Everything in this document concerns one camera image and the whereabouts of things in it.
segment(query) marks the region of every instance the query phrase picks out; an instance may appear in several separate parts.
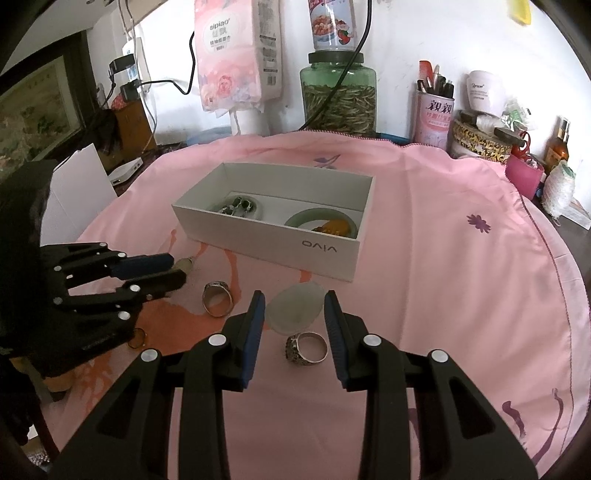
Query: pink tablecloth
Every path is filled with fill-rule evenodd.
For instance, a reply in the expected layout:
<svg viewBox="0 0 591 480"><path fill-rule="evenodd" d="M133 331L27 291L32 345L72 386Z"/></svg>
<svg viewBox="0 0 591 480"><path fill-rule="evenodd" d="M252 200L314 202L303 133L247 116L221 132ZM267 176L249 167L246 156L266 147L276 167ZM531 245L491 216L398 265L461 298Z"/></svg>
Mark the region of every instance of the pink tablecloth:
<svg viewBox="0 0 591 480"><path fill-rule="evenodd" d="M221 161L252 155L259 162L376 177L353 283L187 239L171 203ZM436 148L313 132L231 138L162 156L80 240L108 242L129 255L197 258L187 284L172 298L145 305L138 323L148 332L149 346L165 355L190 348L222 326L203 311L206 283L226 281L236 299L234 312L240 313L255 289L271 300L312 279L336 290L344 311L361 316L371 331L401 349L422 355L434 348L448 351L540 473L556 461L587 412L591 329L579 271L545 217L485 160L452 160ZM322 315L313 329L326 334ZM248 390L224 395L232 478L356 478L364 395L341 389L332 361L310 368L289 364L284 341L266 330ZM121 346L79 368L70 394L47 412L60 447L135 355ZM415 472L417 462L415 448Z"/></svg>

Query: can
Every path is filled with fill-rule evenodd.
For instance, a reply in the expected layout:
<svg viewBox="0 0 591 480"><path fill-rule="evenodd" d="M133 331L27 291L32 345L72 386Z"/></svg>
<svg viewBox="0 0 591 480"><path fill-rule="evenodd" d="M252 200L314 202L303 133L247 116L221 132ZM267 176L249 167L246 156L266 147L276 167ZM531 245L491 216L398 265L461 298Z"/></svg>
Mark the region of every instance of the can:
<svg viewBox="0 0 591 480"><path fill-rule="evenodd" d="M446 150L454 103L453 98L417 92L413 141Z"/></svg>
<svg viewBox="0 0 591 480"><path fill-rule="evenodd" d="M316 50L354 50L355 12L352 0L308 0Z"/></svg>

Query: white router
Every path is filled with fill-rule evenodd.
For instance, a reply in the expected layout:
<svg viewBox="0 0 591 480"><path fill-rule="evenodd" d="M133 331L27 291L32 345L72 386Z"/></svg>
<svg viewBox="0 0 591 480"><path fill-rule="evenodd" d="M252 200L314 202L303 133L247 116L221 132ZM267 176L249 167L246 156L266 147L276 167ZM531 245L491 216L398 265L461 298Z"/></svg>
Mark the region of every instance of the white router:
<svg viewBox="0 0 591 480"><path fill-rule="evenodd" d="M144 164L141 158L136 158L114 169L109 175L109 181L113 187L129 180L133 174Z"/></svg>

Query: pen holder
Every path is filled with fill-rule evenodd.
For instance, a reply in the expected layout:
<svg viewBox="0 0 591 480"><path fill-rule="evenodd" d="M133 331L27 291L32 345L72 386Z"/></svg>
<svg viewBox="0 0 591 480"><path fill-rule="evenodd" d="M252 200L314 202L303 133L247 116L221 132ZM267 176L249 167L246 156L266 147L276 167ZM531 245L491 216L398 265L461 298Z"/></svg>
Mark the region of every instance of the pen holder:
<svg viewBox="0 0 591 480"><path fill-rule="evenodd" d="M453 98L417 92L413 141L445 150L454 102Z"/></svg>

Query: cardboard box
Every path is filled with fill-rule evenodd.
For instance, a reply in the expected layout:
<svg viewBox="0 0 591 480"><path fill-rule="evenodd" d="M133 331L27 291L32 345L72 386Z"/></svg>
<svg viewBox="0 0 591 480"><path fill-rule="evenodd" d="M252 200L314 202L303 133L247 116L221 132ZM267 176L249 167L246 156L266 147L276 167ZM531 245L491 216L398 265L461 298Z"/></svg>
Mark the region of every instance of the cardboard box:
<svg viewBox="0 0 591 480"><path fill-rule="evenodd" d="M222 163L173 204L187 236L286 267L352 281L367 229L374 179L327 168ZM262 207L262 219L210 211L244 194ZM356 239L284 226L292 215L316 207L347 214ZM317 225L326 223L318 221Z"/></svg>

